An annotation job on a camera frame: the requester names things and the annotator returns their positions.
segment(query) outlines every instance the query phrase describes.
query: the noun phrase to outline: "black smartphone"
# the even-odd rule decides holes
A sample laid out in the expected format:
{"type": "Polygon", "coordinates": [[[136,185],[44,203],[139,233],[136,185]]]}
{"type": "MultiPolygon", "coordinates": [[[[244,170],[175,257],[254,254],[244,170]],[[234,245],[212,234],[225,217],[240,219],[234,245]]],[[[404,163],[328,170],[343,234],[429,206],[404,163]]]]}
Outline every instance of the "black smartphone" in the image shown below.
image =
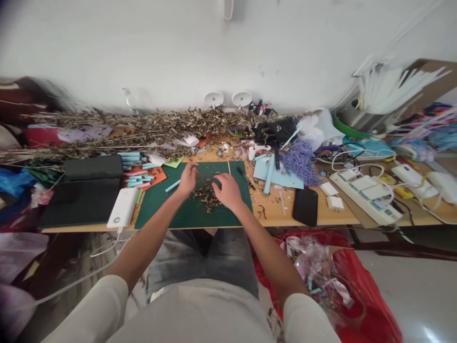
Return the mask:
{"type": "Polygon", "coordinates": [[[292,218],[311,227],[318,224],[318,194],[315,191],[309,188],[295,191],[292,218]]]}

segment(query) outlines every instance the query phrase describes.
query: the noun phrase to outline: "blue plastic bag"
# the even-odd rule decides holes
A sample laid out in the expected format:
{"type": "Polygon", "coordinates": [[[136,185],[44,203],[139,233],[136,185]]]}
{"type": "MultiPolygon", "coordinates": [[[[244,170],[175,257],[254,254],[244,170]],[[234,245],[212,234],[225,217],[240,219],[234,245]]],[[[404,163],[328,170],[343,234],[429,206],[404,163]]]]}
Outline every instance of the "blue plastic bag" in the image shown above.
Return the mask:
{"type": "Polygon", "coordinates": [[[19,174],[8,169],[0,168],[0,192],[14,195],[16,198],[24,193],[26,186],[33,186],[36,181],[25,168],[19,174]]]}

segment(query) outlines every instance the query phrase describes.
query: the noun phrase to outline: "green cutting mat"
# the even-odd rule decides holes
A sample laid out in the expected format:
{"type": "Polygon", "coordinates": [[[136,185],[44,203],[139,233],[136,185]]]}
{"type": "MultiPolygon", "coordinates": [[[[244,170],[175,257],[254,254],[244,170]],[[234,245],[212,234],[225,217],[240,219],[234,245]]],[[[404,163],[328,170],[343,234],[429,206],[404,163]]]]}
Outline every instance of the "green cutting mat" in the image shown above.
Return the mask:
{"type": "MultiPolygon", "coordinates": [[[[198,167],[199,175],[197,177],[197,188],[211,185],[216,172],[228,173],[229,166],[227,162],[203,162],[199,163],[198,167]]],[[[167,175],[166,180],[155,186],[149,188],[143,197],[143,202],[139,210],[138,219],[135,224],[135,229],[141,229],[144,224],[152,217],[152,215],[162,206],[162,204],[173,194],[177,187],[171,190],[169,193],[165,193],[165,190],[174,184],[181,178],[182,171],[186,167],[186,163],[181,163],[177,168],[171,168],[162,166],[165,174],[167,175]]],[[[232,176],[238,183],[239,189],[241,190],[241,197],[243,201],[248,205],[252,211],[251,196],[249,194],[249,185],[246,180],[238,172],[237,167],[240,167],[245,173],[243,161],[231,161],[230,170],[232,176]]],[[[206,206],[200,204],[199,198],[194,199],[193,194],[187,199],[181,208],[178,210],[175,218],[170,224],[170,228],[191,228],[191,227],[224,227],[224,226],[240,226],[241,223],[238,221],[236,216],[226,208],[224,205],[213,208],[211,213],[207,213],[206,206]]]]}

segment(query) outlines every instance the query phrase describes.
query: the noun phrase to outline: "red plastic bag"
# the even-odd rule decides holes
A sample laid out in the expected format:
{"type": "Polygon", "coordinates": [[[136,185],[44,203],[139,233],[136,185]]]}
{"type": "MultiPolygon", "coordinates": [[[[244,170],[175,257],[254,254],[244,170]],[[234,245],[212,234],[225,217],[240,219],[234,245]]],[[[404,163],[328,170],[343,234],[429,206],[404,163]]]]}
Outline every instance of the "red plastic bag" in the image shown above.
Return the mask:
{"type": "MultiPolygon", "coordinates": [[[[282,244],[289,236],[309,235],[322,245],[351,247],[345,235],[335,230],[294,231],[277,235],[275,238],[278,244],[282,244]]],[[[394,315],[384,302],[373,277],[362,266],[354,250],[341,249],[334,252],[333,261],[338,266],[338,280],[346,286],[355,301],[350,310],[343,308],[341,315],[347,325],[336,329],[342,343],[401,343],[403,336],[394,315]]],[[[273,306],[282,319],[275,291],[257,258],[254,259],[254,264],[258,280],[270,291],[273,306]]]]}

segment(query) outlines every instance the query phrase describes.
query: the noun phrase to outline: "green bowl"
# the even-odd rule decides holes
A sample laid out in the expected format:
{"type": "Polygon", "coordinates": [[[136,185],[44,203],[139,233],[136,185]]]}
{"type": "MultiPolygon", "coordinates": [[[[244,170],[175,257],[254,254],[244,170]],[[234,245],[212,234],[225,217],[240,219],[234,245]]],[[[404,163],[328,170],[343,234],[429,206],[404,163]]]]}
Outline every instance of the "green bowl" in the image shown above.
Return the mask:
{"type": "Polygon", "coordinates": [[[346,136],[349,138],[357,138],[357,139],[365,139],[369,138],[370,135],[368,133],[360,132],[354,129],[351,129],[350,127],[346,126],[342,122],[339,121],[339,119],[336,117],[336,115],[332,115],[333,117],[333,126],[340,130],[342,133],[344,133],[346,136]]]}

